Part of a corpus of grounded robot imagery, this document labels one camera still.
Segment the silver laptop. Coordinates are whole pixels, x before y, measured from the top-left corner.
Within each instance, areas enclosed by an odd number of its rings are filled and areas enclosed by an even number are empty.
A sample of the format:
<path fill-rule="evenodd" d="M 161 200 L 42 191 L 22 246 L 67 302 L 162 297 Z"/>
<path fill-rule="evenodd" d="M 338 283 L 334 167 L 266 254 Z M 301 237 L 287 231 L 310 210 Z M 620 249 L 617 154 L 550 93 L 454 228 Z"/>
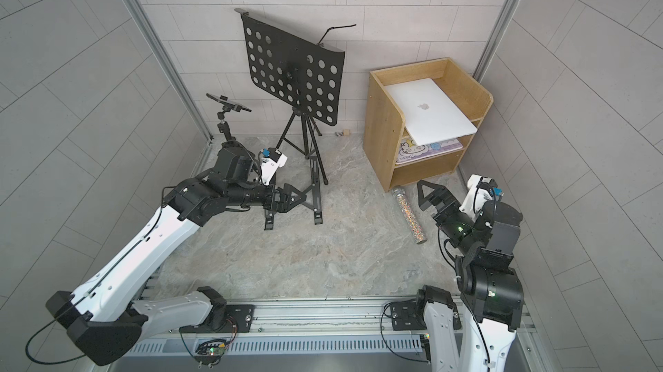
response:
<path fill-rule="evenodd" d="M 405 128 L 417 145 L 474 135 L 477 127 L 432 79 L 386 86 L 405 117 Z"/>

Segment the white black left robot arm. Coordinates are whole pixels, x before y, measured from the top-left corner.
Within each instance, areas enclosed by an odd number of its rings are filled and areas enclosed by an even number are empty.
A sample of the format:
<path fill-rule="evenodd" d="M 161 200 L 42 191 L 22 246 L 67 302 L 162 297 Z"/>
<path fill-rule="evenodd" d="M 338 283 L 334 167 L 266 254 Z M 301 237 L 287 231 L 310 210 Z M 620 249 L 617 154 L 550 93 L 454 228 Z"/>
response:
<path fill-rule="evenodd" d="M 270 230 L 276 213 L 304 203 L 304 192 L 272 182 L 286 159 L 275 148 L 259 158 L 231 140 L 223 143 L 213 167 L 165 187 L 155 215 L 124 249 L 74 291 L 59 291 L 47 301 L 47 310 L 81 355 L 105 366 L 156 334 L 182 327 L 221 332 L 232 325 L 225 299 L 212 287 L 155 303 L 135 297 L 172 252 L 213 217 L 258 206 Z"/>

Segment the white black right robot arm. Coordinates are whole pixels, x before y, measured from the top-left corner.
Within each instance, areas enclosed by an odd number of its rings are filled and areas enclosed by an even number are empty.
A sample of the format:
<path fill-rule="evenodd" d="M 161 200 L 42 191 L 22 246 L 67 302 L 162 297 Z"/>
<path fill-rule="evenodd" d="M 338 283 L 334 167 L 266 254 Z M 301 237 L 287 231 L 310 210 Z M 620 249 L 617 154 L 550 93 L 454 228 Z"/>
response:
<path fill-rule="evenodd" d="M 434 371 L 502 371 L 521 325 L 524 292 L 512 269 L 523 216 L 489 177 L 473 175 L 458 200 L 442 185 L 417 183 L 421 210 L 433 208 L 438 246 L 452 266 L 461 302 L 425 286 L 415 299 L 383 306 L 395 331 L 420 332 L 418 363 Z"/>

